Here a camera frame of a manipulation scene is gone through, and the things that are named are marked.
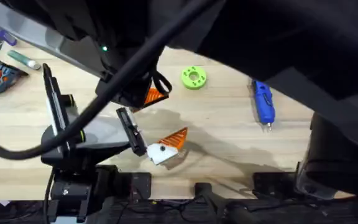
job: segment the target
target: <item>black cable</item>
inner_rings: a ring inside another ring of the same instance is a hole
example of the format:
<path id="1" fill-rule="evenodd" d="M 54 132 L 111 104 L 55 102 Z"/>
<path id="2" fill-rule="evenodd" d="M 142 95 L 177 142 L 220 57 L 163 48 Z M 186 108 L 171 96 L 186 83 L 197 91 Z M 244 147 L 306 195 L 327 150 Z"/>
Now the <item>black cable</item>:
<path id="1" fill-rule="evenodd" d="M 167 213 L 167 212 L 169 212 L 169 211 L 174 211 L 174 210 L 176 210 L 176 211 L 179 212 L 181 218 L 182 218 L 185 222 L 188 222 L 188 223 L 205 223 L 205 222 L 208 222 L 209 220 L 206 220 L 206 221 L 189 220 L 189 219 L 187 219 L 187 218 L 183 215 L 183 212 L 185 211 L 186 206 L 189 205 L 189 204 L 191 204 L 191 203 L 193 203 L 193 202 L 195 202 L 196 200 L 198 200 L 198 199 L 201 198 L 201 197 L 202 197 L 202 196 L 196 196 L 195 198 L 193 198 L 193 199 L 191 199 L 191 200 L 189 200 L 189 201 L 187 201 L 187 202 L 185 202 L 185 203 L 183 203 L 183 204 L 181 204 L 181 205 L 167 205 L 167 204 L 162 204 L 162 205 L 165 206 L 165 207 L 169 207 L 169 208 L 167 208 L 167 209 L 165 209 L 165 210 L 162 210 L 162 211 L 138 211 L 138 210 L 134 210 L 133 208 L 129 208 L 129 207 L 128 207 L 129 203 L 127 203 L 126 205 L 123 205 L 123 204 L 121 204 L 121 203 L 118 203 L 120 206 L 123 207 L 123 209 L 121 210 L 121 214 L 120 214 L 119 219 L 118 219 L 118 221 L 117 221 L 116 224 L 118 224 L 118 222 L 119 222 L 119 220 L 120 220 L 120 218 L 121 218 L 121 216 L 122 216 L 122 213 L 123 213 L 123 211 L 124 211 L 125 209 L 128 210 L 128 211 L 130 211 L 130 212 L 136 213 L 136 214 L 154 214 L 154 215 L 162 215 L 162 214 Z"/>
<path id="2" fill-rule="evenodd" d="M 97 96 L 88 107 L 66 129 L 53 139 L 23 151 L 10 151 L 0 146 L 0 157 L 12 160 L 30 159 L 40 156 L 79 133 L 95 116 L 137 75 L 137 70 L 142 68 L 145 62 L 154 58 L 157 53 L 191 21 L 197 18 L 205 9 L 209 8 L 217 0 L 189 1 L 183 10 L 172 20 L 159 29 L 112 77 L 106 89 Z"/>
<path id="3" fill-rule="evenodd" d="M 206 223 L 206 222 L 209 222 L 209 220 L 201 220 L 201 221 L 189 220 L 183 215 L 184 211 L 185 211 L 184 209 L 182 211 L 179 211 L 179 214 L 180 214 L 181 219 L 183 219 L 185 222 L 188 222 L 188 223 Z"/>
<path id="4" fill-rule="evenodd" d="M 332 200 L 308 200 L 308 201 L 297 201 L 297 202 L 285 202 L 285 203 L 280 203 L 278 205 L 272 205 L 269 207 L 248 209 L 248 212 L 258 212 L 261 210 L 271 210 L 271 209 L 289 207 L 289 206 L 294 206 L 294 205 L 317 205 L 317 206 L 318 205 L 330 205 L 332 203 L 349 202 L 349 201 L 353 201 L 355 199 L 356 199 L 356 197 L 348 197 L 348 198 L 339 198 L 339 199 L 332 199 Z"/>
<path id="5" fill-rule="evenodd" d="M 119 216 L 118 216 L 118 219 L 117 219 L 116 224 L 119 224 L 119 221 L 121 220 L 121 217 L 122 217 L 122 215 L 124 214 L 125 209 L 128 207 L 128 205 L 129 205 L 129 203 L 127 203 L 127 204 L 124 206 L 124 208 L 122 208 L 121 213 L 120 213 Z"/>
<path id="6" fill-rule="evenodd" d="M 44 214 L 42 214 L 42 220 L 43 220 L 44 224 L 49 224 L 48 201 L 49 201 L 49 193 L 50 193 L 50 188 L 52 186 L 52 180 L 53 180 L 54 175 L 55 175 L 55 168 L 52 168 L 52 170 L 50 171 L 47 188 L 45 189 L 44 204 L 43 204 L 43 209 L 42 209 L 43 213 L 44 213 Z"/>

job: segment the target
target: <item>black mount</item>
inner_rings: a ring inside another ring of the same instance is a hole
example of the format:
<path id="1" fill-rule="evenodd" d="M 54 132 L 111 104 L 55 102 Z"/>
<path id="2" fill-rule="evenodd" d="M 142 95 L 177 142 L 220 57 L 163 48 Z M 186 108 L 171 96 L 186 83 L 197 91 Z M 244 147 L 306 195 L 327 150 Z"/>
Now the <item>black mount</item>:
<path id="1" fill-rule="evenodd" d="M 213 211 L 216 223 L 259 224 L 262 220 L 247 211 L 243 204 L 236 200 L 226 199 L 212 191 L 210 183 L 195 184 L 196 198 L 205 199 L 208 207 Z"/>
<path id="2" fill-rule="evenodd" d="M 53 116 L 53 126 L 42 135 L 45 142 L 63 131 L 69 125 L 67 108 L 74 108 L 72 95 L 62 95 L 57 79 L 52 77 L 48 65 L 44 64 L 45 89 L 48 105 Z M 147 146 L 140 137 L 137 127 L 130 122 L 127 110 L 118 109 L 119 119 L 129 142 L 119 147 L 88 148 L 77 147 L 86 141 L 85 132 L 80 131 L 58 148 L 41 156 L 41 161 L 53 167 L 53 185 L 50 191 L 47 216 L 50 222 L 57 217 L 76 217 L 83 223 L 86 217 L 101 210 L 106 198 L 123 200 L 147 199 L 151 191 L 150 173 L 120 173 L 114 165 L 100 166 L 98 163 L 122 151 L 132 148 L 138 156 L 145 154 Z"/>

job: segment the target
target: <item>blue glue gun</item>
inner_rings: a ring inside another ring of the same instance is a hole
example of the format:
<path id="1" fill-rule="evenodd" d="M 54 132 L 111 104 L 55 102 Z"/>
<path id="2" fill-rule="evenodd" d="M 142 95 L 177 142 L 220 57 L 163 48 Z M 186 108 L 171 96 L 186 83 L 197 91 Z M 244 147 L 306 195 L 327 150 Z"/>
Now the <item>blue glue gun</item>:
<path id="1" fill-rule="evenodd" d="M 268 125 L 269 130 L 272 130 L 272 123 L 274 122 L 275 111 L 273 106 L 272 92 L 270 88 L 262 82 L 253 80 L 255 104 L 258 112 L 259 121 Z"/>

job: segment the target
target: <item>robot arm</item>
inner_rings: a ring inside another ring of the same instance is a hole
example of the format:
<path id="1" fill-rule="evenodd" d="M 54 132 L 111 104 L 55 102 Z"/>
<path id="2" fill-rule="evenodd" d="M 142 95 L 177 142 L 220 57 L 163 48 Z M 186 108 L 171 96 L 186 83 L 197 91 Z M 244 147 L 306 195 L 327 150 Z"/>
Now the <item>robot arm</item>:
<path id="1" fill-rule="evenodd" d="M 100 77 L 101 93 L 186 5 L 0 0 L 0 27 Z M 358 185 L 358 1 L 216 1 L 169 45 L 231 66 L 314 110 L 300 173 L 358 194 L 358 186 L 347 184 Z M 152 80 L 158 81 L 157 62 L 158 54 L 110 100 L 141 107 Z"/>

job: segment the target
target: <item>black machine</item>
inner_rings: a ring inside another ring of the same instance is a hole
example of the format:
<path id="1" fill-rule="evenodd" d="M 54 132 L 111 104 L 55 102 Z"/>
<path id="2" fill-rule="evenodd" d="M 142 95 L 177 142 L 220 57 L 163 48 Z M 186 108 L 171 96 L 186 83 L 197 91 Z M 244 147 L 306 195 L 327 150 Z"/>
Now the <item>black machine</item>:
<path id="1" fill-rule="evenodd" d="M 0 12 L 3 29 L 100 78 L 97 99 L 74 122 L 63 119 L 58 135 L 24 152 L 0 147 L 1 157 L 46 158 L 52 149 L 75 145 L 110 101 L 143 107 L 152 82 L 167 95 L 172 87 L 156 65 L 168 45 L 215 59 L 315 111 L 297 172 L 255 174 L 259 192 L 331 199 L 342 190 L 358 197 L 358 1 L 0 0 Z M 87 177 L 98 176 L 90 170 Z M 266 187 L 282 177 L 290 183 L 286 189 Z"/>

